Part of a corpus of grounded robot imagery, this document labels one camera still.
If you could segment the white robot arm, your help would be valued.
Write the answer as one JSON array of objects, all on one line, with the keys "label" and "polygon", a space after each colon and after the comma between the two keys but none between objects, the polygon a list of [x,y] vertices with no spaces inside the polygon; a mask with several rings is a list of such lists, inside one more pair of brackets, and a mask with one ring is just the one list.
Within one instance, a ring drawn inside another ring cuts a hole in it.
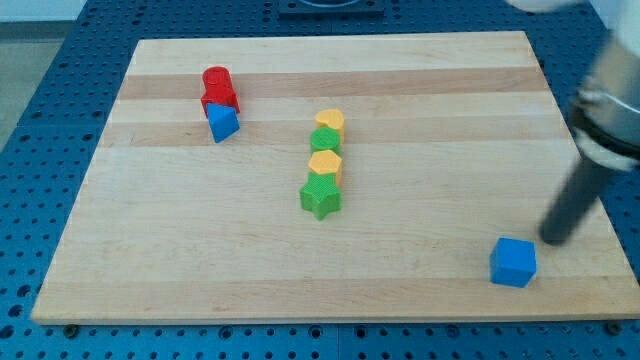
[{"label": "white robot arm", "polygon": [[639,166],[639,0],[621,3],[573,109],[571,127],[585,157],[618,171]]}]

